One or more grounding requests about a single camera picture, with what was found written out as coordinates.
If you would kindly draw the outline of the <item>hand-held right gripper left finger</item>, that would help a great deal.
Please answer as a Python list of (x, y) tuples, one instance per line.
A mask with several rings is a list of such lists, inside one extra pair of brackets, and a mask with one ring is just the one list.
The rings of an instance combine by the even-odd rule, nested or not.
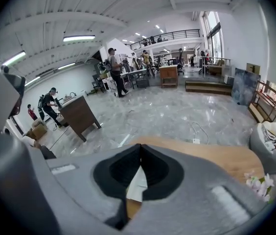
[(122, 229), (128, 223), (126, 190), (140, 167), (140, 145), (47, 162), (68, 196), (101, 222)]

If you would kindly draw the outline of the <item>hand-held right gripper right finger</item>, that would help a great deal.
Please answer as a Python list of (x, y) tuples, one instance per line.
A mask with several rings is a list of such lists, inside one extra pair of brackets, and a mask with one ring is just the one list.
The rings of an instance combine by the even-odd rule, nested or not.
[(265, 202), (220, 166), (199, 157), (142, 145), (147, 178), (129, 235), (222, 235), (251, 221)]

